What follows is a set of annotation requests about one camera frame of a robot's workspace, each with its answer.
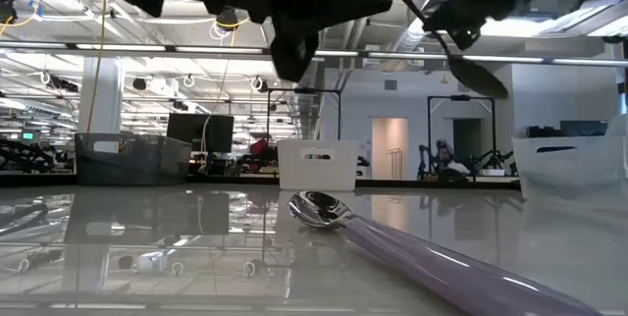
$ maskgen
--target gray plastic bin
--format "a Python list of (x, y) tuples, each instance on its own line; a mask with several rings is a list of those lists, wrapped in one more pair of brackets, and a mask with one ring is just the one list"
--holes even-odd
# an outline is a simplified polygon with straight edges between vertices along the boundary
[(190, 143), (150, 134), (77, 133), (75, 145), (85, 185), (183, 184), (191, 152)]

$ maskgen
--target white wall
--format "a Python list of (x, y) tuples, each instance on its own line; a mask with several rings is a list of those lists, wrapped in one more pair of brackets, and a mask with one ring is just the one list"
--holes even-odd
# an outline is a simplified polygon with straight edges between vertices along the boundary
[[(612, 57), (608, 50), (598, 58)], [(336, 76), (334, 71), (327, 72), (329, 76)], [(494, 74), (510, 93), (508, 99), (496, 101), (497, 149), (505, 152), (512, 149), (511, 139), (525, 133), (528, 126), (558, 128), (561, 120), (610, 121), (619, 113), (619, 95), (613, 68), (506, 65)], [(447, 74), (446, 77), (449, 83), (442, 84), (442, 74), (386, 75), (362, 70), (351, 77), (342, 96), (342, 139), (358, 140), (362, 143), (361, 155), (370, 157), (372, 119), (408, 119), (408, 173), (409, 178), (413, 179), (419, 164), (418, 146), (427, 145), (428, 141), (427, 94), (435, 91), (445, 95), (447, 90), (449, 94), (455, 93), (451, 89), (451, 83), (455, 82), (453, 76)], [(383, 91), (383, 79), (398, 79), (399, 91)], [(328, 87), (333, 86), (331, 81), (335, 80), (336, 77), (329, 77)], [(438, 101), (433, 100), (432, 106), (436, 106)], [(337, 108), (329, 101), (324, 101), (320, 121), (321, 139), (337, 139), (337, 117)], [(483, 150), (492, 147), (491, 116), (477, 101), (461, 103), (446, 100), (434, 111), (432, 118), (433, 148), (439, 138), (453, 144), (451, 119), (456, 118), (482, 119)]]
[(497, 149), (509, 152), (512, 150), (512, 137), (514, 136), (514, 106), (512, 89), (512, 66), (506, 65), (494, 72), (494, 75), (501, 80), (508, 90), (510, 97), (496, 100), (496, 140)]
[[(598, 58), (612, 58), (603, 53)], [(613, 68), (512, 66), (514, 132), (561, 120), (612, 120), (619, 113)]]
[[(372, 156), (372, 121), (373, 118), (404, 118), (408, 120), (408, 178), (416, 177), (419, 166), (419, 145), (427, 145), (427, 96), (415, 98), (377, 98), (349, 97), (342, 98), (342, 132), (341, 139), (357, 140), (361, 143), (360, 155)], [(453, 143), (452, 121), (459, 119), (483, 119), (483, 124), (490, 123), (490, 114), (476, 101), (451, 102), (446, 100), (436, 109), (432, 117), (432, 146), (444, 138)], [(338, 135), (338, 110), (327, 99), (321, 109), (320, 134), (323, 140), (336, 140)]]

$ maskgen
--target red object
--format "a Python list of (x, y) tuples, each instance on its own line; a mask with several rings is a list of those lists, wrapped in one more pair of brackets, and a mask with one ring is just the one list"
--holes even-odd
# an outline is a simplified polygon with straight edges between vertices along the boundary
[(268, 142), (266, 139), (261, 139), (251, 144), (251, 154), (259, 155), (264, 151), (264, 149), (268, 146)]

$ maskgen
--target white plastic bin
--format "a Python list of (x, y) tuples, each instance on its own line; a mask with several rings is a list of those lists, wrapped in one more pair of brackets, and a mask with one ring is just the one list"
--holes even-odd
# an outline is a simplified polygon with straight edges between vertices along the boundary
[(626, 138), (513, 138), (523, 196), (627, 204)]
[(353, 191), (359, 143), (280, 140), (280, 189)]

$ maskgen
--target black frame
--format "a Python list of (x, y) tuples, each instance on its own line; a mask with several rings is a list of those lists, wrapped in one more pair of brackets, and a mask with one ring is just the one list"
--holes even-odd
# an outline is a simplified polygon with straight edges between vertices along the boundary
[(313, 89), (313, 88), (269, 88), (266, 100), (266, 142), (271, 142), (271, 94), (273, 91), (291, 91), (295, 94), (317, 94), (333, 93), (338, 96), (338, 140), (340, 140), (340, 129), (342, 126), (342, 90), (335, 89)]
[(467, 96), (467, 95), (451, 95), (451, 96), (428, 96), (428, 148), (430, 150), (429, 167), (432, 168), (432, 100), (433, 99), (448, 99), (451, 101), (471, 101), (471, 100), (489, 100), (491, 101), (491, 121), (493, 125), (493, 152), (497, 152), (497, 130), (496, 130), (496, 117), (495, 117), (495, 99), (486, 96)]

